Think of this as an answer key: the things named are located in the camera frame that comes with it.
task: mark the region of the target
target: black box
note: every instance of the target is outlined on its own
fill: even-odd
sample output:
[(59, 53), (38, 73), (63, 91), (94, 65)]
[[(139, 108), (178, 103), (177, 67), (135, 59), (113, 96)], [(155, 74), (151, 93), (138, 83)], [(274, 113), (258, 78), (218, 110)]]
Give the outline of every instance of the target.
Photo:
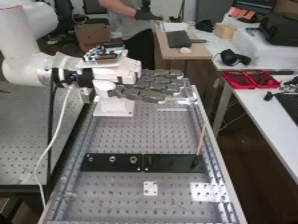
[(270, 13), (259, 28), (268, 43), (298, 47), (298, 14)]

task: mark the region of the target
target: cardboard box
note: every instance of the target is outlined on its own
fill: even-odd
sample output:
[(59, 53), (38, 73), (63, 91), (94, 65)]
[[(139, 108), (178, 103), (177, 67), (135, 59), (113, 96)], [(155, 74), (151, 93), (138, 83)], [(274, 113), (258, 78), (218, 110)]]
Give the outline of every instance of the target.
[(110, 42), (109, 26), (105, 24), (75, 25), (75, 35), (79, 48), (87, 52), (95, 45)]
[(214, 34), (220, 38), (220, 39), (228, 39), (231, 40), (234, 37), (234, 32), (236, 28), (232, 26), (224, 25), (222, 23), (215, 24), (215, 29), (214, 29)]

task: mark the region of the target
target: person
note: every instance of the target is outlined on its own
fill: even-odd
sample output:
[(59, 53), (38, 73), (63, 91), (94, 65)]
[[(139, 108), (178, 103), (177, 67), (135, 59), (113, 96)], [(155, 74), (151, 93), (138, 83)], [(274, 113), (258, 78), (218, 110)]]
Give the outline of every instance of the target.
[(149, 0), (98, 0), (99, 5), (119, 17), (127, 57), (141, 61), (143, 69), (155, 69), (154, 35), (150, 20), (162, 20), (150, 11)]

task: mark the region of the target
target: person's arm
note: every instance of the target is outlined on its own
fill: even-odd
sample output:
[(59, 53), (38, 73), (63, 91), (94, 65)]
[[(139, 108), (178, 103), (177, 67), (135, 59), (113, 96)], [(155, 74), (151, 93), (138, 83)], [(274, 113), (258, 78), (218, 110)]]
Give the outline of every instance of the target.
[(123, 17), (134, 18), (137, 10), (126, 6), (119, 0), (98, 0), (98, 2), (110, 12)]
[(98, 3), (110, 12), (118, 14), (126, 18), (134, 18), (135, 20), (162, 20), (162, 17), (154, 16), (149, 10), (137, 10), (126, 6), (119, 0), (98, 0)]

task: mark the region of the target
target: perforated metal table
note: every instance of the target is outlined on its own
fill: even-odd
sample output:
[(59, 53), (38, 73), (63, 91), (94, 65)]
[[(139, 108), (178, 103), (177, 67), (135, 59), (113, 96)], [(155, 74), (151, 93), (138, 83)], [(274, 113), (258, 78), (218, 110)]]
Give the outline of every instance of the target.
[[(206, 124), (204, 173), (81, 172), (86, 153), (195, 154)], [(143, 194), (143, 182), (158, 195)], [(184, 80), (179, 97), (135, 103), (131, 118), (91, 110), (39, 224), (246, 223), (198, 94)]]
[[(0, 82), (0, 192), (20, 193), (35, 185), (33, 168), (46, 146), (47, 95), (46, 88), (14, 86)], [(57, 123), (65, 91), (58, 90), (54, 101)], [(70, 96), (63, 125), (51, 153), (51, 170), (59, 158), (82, 103), (77, 93)], [(46, 160), (39, 166), (41, 184), (46, 179)]]

